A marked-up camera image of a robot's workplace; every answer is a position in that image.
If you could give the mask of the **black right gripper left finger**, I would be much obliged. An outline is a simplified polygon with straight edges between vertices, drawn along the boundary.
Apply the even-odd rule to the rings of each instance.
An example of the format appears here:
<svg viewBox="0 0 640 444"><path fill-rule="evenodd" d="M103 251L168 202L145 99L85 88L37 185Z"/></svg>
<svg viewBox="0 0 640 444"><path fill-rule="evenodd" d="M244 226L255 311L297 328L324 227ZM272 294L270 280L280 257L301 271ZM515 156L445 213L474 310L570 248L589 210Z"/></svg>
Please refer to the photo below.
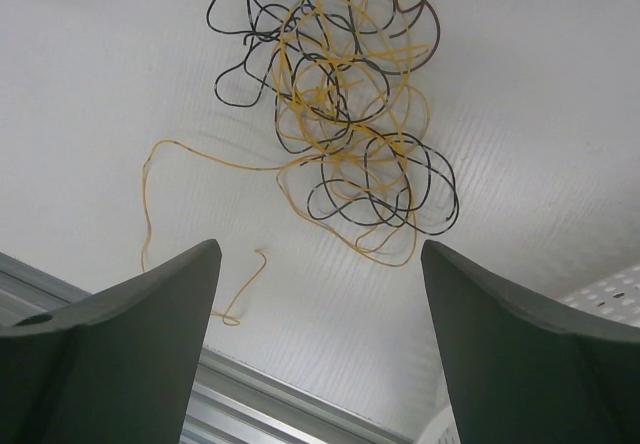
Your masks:
<svg viewBox="0 0 640 444"><path fill-rule="evenodd" d="M1 330L5 443L176 443L221 268L206 240Z"/></svg>

